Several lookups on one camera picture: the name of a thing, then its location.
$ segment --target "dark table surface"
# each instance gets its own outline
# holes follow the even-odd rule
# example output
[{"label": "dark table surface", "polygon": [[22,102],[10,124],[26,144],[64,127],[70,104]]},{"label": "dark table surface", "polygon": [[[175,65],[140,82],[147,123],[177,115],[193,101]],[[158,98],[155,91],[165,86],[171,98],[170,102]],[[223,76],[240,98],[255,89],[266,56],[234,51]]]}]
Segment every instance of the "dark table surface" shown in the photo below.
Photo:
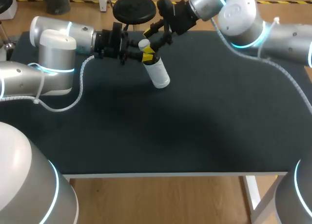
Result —
[{"label": "dark table surface", "polygon": [[[310,149],[312,118],[275,68],[235,56],[215,32],[176,37],[160,55],[171,78],[163,90],[138,62],[95,59],[71,110],[12,101],[0,104],[0,121],[21,130],[63,174],[288,171]],[[42,100],[54,108],[71,104],[86,57],[76,56],[70,94]],[[12,60],[38,61],[29,33]],[[281,64],[311,100],[303,66]]]}]

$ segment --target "cable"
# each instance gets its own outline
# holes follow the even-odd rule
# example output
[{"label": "cable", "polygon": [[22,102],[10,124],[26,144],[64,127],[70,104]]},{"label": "cable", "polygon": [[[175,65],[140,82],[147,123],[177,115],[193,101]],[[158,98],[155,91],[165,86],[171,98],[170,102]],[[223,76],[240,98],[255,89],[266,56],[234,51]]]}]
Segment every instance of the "cable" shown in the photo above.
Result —
[{"label": "cable", "polygon": [[302,97],[304,103],[306,104],[306,106],[308,107],[308,110],[310,111],[310,114],[312,114],[312,106],[311,103],[309,102],[307,96],[304,94],[303,90],[301,89],[301,87],[298,85],[298,83],[295,81],[295,79],[280,65],[278,65],[275,62],[269,61],[267,59],[263,59],[263,58],[258,58],[258,57],[253,57],[253,56],[249,56],[249,55],[245,55],[242,54],[241,52],[238,52],[237,50],[235,50],[228,42],[227,40],[224,38],[223,34],[220,32],[217,24],[215,23],[214,19],[211,18],[211,23],[213,24],[216,32],[218,33],[219,37],[221,38],[222,42],[226,45],[226,47],[228,47],[229,50],[231,50],[234,54],[236,54],[239,57],[243,57],[246,59],[250,59],[250,60],[255,60],[255,61],[260,61],[266,64],[269,64],[275,68],[277,68],[281,73],[283,73],[288,79],[289,81],[294,85],[294,87],[296,88],[296,90],[299,92],[300,96]]},{"label": "cable", "polygon": [[258,58],[261,58],[261,51],[262,51],[263,45],[264,45],[264,43],[266,42],[266,40],[268,39],[268,37],[269,37],[269,35],[270,35],[272,29],[273,29],[274,26],[277,25],[277,24],[279,24],[279,17],[275,17],[275,18],[274,18],[274,22],[273,22],[272,25],[269,27],[269,30],[268,30],[268,32],[267,32],[266,37],[263,38],[262,43],[261,43],[261,45],[260,45],[259,48],[258,48],[258,54],[257,54],[257,57],[258,57]]},{"label": "cable", "polygon": [[[80,75],[79,75],[79,83],[80,83],[80,89],[79,89],[79,94],[77,99],[68,107],[62,108],[62,109],[53,109],[51,107],[49,107],[47,104],[45,104],[43,101],[41,101],[40,99],[38,99],[39,104],[41,104],[44,108],[46,108],[48,111],[51,112],[63,112],[63,111],[67,111],[70,108],[74,107],[81,99],[82,97],[82,93],[83,93],[83,71],[84,71],[84,67],[86,66],[86,64],[90,61],[94,59],[94,56],[90,56],[88,57],[81,66],[81,70],[80,70]],[[4,97],[0,99],[0,102],[3,101],[14,101],[14,100],[32,100],[34,101],[35,98],[33,96],[10,96],[10,97]]]},{"label": "cable", "polygon": [[38,104],[38,103],[39,103],[39,96],[40,96],[40,94],[41,94],[41,92],[42,92],[43,85],[44,85],[44,78],[45,78],[45,75],[44,75],[44,71],[43,71],[42,66],[39,65],[39,67],[40,67],[40,71],[41,71],[41,81],[40,81],[38,93],[37,93],[37,95],[36,95],[36,97],[35,97],[35,100],[34,100],[34,104]]}]

